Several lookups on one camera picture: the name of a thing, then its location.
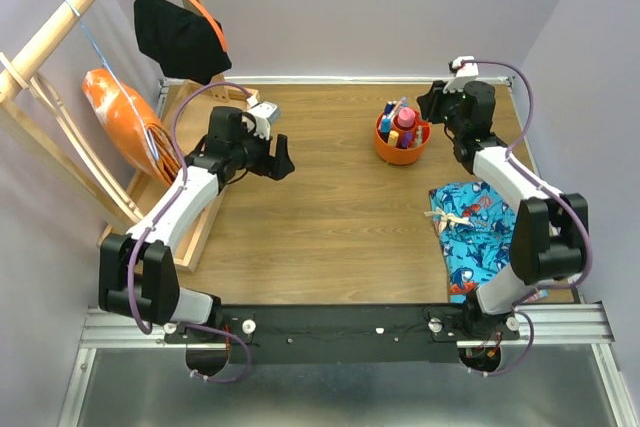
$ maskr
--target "wooden tabletop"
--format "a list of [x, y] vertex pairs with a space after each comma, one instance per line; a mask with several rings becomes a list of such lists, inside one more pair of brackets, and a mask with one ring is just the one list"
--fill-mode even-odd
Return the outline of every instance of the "wooden tabletop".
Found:
[[[280, 106], [296, 171], [280, 182], [248, 175], [230, 186], [194, 273], [184, 287], [225, 303], [446, 302], [448, 274], [423, 212], [428, 192], [473, 179], [434, 126], [422, 158], [396, 167], [373, 150], [387, 100], [410, 105], [425, 85], [261, 85]], [[520, 126], [505, 86], [494, 130]], [[516, 155], [530, 165], [526, 147]], [[555, 300], [570, 300], [556, 296]]]

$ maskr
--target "wall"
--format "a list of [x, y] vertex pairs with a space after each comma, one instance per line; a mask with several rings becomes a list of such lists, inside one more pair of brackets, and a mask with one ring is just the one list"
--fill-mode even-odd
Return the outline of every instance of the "wall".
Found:
[[[0, 49], [12, 58], [61, 2], [0, 0]], [[153, 100], [157, 75], [133, 55], [137, 49], [132, 29], [117, 1], [98, 0], [85, 18], [122, 80]], [[42, 72], [96, 150], [125, 181], [131, 170], [80, 90], [84, 74], [99, 65], [76, 27]], [[69, 149], [56, 124], [28, 94], [20, 94], [17, 103]], [[66, 393], [84, 313], [87, 305], [96, 303], [96, 240], [103, 223], [3, 132], [0, 150], [0, 424], [52, 426]]]
[[230, 75], [424, 76], [466, 53], [522, 62], [558, 0], [204, 2], [226, 29]]
[[[582, 290], [605, 304], [636, 410], [638, 32], [638, 0], [561, 0], [523, 66], [536, 96], [529, 140], [538, 167], [549, 182], [589, 201], [595, 265]], [[520, 88], [523, 115], [525, 99]]]

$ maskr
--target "orange bucket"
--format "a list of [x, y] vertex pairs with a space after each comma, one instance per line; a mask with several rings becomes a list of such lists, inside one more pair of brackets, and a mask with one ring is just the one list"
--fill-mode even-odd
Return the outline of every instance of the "orange bucket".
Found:
[[420, 112], [415, 112], [418, 121], [417, 125], [415, 126], [414, 132], [415, 130], [417, 130], [418, 126], [422, 126], [422, 144], [420, 144], [418, 147], [409, 147], [407, 149], [391, 147], [384, 141], [382, 137], [380, 137], [380, 131], [378, 130], [378, 128], [380, 127], [380, 122], [382, 121], [383, 116], [383, 114], [380, 114], [378, 120], [376, 120], [375, 128], [373, 129], [373, 147], [376, 149], [376, 153], [382, 160], [394, 165], [409, 165], [413, 164], [420, 158], [420, 156], [424, 152], [424, 149], [427, 147], [427, 142], [429, 140], [429, 137], [431, 136], [431, 125], [429, 124], [429, 122], [420, 120]]

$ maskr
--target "blue cloth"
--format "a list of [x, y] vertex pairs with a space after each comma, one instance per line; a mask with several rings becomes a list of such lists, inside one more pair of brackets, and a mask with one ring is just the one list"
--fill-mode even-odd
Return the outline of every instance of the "blue cloth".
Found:
[[463, 302], [477, 285], [489, 282], [509, 264], [516, 214], [486, 182], [453, 183], [429, 192], [431, 209], [468, 218], [440, 234], [449, 270], [451, 302]]

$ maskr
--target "pink bottle cap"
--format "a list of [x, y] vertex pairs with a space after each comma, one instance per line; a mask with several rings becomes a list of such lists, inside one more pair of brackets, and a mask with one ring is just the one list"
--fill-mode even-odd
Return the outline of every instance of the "pink bottle cap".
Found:
[[413, 123], [416, 121], [416, 113], [413, 109], [404, 108], [400, 109], [398, 112], [398, 125], [400, 127], [404, 127], [408, 129], [413, 126]]

